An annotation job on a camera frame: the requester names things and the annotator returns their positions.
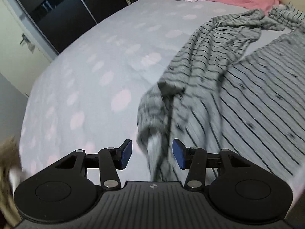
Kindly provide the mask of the black sliding wardrobe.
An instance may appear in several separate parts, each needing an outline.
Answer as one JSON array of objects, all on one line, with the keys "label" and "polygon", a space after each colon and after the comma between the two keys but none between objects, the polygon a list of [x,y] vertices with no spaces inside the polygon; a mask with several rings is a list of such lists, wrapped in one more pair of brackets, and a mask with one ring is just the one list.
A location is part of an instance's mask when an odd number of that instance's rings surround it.
[{"label": "black sliding wardrobe", "polygon": [[18,0],[51,46],[61,53],[126,0]]}]

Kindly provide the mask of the polka dot bed sheet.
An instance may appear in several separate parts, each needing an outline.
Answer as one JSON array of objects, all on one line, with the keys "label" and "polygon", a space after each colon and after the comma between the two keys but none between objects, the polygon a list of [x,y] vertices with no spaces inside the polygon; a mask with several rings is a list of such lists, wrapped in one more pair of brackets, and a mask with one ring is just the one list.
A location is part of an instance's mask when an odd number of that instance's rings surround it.
[{"label": "polka dot bed sheet", "polygon": [[152,180],[138,145],[142,97],[164,73],[223,70],[292,32],[216,26],[248,10],[222,3],[140,0],[105,19],[36,80],[21,132],[24,170],[34,175],[76,149],[88,154],[133,141],[121,180]]}]

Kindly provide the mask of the cream room door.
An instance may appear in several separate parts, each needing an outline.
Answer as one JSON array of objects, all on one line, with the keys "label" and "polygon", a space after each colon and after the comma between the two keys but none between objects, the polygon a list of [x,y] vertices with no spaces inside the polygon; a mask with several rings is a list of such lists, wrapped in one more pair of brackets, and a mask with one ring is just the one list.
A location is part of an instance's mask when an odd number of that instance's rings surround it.
[{"label": "cream room door", "polygon": [[28,97],[56,56],[17,0],[1,0],[1,74]]}]

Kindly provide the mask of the grey striped pyjama top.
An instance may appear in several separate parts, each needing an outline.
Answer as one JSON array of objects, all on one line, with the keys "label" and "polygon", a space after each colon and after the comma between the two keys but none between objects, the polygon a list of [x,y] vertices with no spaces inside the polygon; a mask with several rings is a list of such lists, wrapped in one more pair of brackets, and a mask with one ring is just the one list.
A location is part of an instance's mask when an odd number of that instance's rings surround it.
[{"label": "grey striped pyjama top", "polygon": [[304,12],[290,3],[272,7],[267,15],[264,15],[261,9],[252,9],[241,14],[220,15],[213,21],[216,26],[261,28],[273,31],[289,28],[304,33]]}]

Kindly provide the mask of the grey striped pyjama pants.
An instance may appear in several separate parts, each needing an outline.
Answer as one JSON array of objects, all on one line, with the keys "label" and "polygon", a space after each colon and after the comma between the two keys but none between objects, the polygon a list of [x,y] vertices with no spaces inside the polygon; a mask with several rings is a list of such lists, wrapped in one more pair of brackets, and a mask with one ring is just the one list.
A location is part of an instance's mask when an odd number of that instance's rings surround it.
[{"label": "grey striped pyjama pants", "polygon": [[184,181],[172,141],[227,148],[286,182],[304,167],[304,33],[294,30],[223,70],[167,71],[141,99],[137,142],[154,181]]}]

